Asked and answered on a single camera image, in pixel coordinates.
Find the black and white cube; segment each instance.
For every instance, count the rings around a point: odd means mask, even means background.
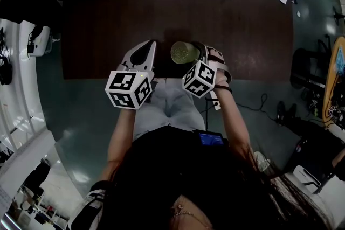
[[[113,106],[138,110],[152,93],[147,72],[112,71],[106,93]]]
[[[216,70],[198,61],[190,71],[183,77],[183,89],[193,94],[195,97],[201,98],[209,91],[213,90],[216,81]]]

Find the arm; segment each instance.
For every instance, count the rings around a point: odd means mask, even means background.
[[[213,51],[211,54],[222,58],[217,52]],[[216,84],[229,87],[229,84],[225,81],[224,72],[217,71]],[[249,133],[241,113],[238,110],[230,91],[215,88],[215,93],[220,102],[220,106],[222,107],[224,127],[229,143],[235,150],[244,155],[246,154],[246,150],[250,149],[250,140]]]
[[[338,155],[332,160],[332,166],[335,168],[338,163],[345,157],[345,149],[338,153]]]
[[[122,109],[108,147],[107,166],[101,180],[109,180],[132,146],[135,110]]]

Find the wooden table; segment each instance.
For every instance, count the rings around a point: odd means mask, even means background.
[[[157,77],[174,77],[170,48],[182,40],[220,50],[235,79],[289,80],[291,1],[66,0],[64,9],[65,79],[108,78],[130,48],[156,39]]]
[[[325,87],[325,95],[323,97],[323,108],[322,108],[322,119],[325,123],[325,126],[328,127],[330,124],[334,123],[332,119],[328,116],[327,112],[329,107],[331,106],[331,98],[333,96],[333,88],[338,80],[339,75],[337,74],[336,68],[336,57],[338,55],[339,47],[342,46],[343,54],[345,51],[345,38],[339,37],[332,50],[332,56],[330,58],[328,74],[327,74],[327,81]]]

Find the wrist strap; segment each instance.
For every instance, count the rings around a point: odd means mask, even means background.
[[[219,62],[220,64],[225,64],[224,60],[222,60],[221,58],[215,56],[215,55],[208,55],[208,60],[214,60],[214,61],[217,61]]]
[[[232,94],[232,90],[230,87],[227,87],[227,86],[219,86],[219,85],[215,85],[215,88],[219,88],[219,89],[225,89],[225,90],[228,90],[230,91],[230,93]]]

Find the gray floor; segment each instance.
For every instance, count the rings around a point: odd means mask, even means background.
[[[298,0],[293,9],[295,49],[315,50],[317,39],[324,34],[328,33],[332,41],[342,34],[332,18],[334,6],[340,11],[339,0]],[[58,44],[54,45],[52,53],[36,61],[40,99],[48,128],[57,140],[56,148],[64,167],[84,196],[105,165],[108,142],[119,110],[112,107],[104,92],[106,80],[63,80]],[[231,88],[237,103],[252,108],[259,108],[262,93],[267,93],[264,110],[272,118],[279,100],[284,100],[287,106],[297,103],[301,117],[308,114],[300,99],[301,90],[295,90],[289,83],[235,80]],[[200,111],[204,110],[204,100],[196,100],[195,104]],[[282,169],[299,138],[285,127],[276,125],[264,113],[240,110],[254,150],[262,151]],[[211,109],[209,130],[224,134],[220,122],[220,113]]]

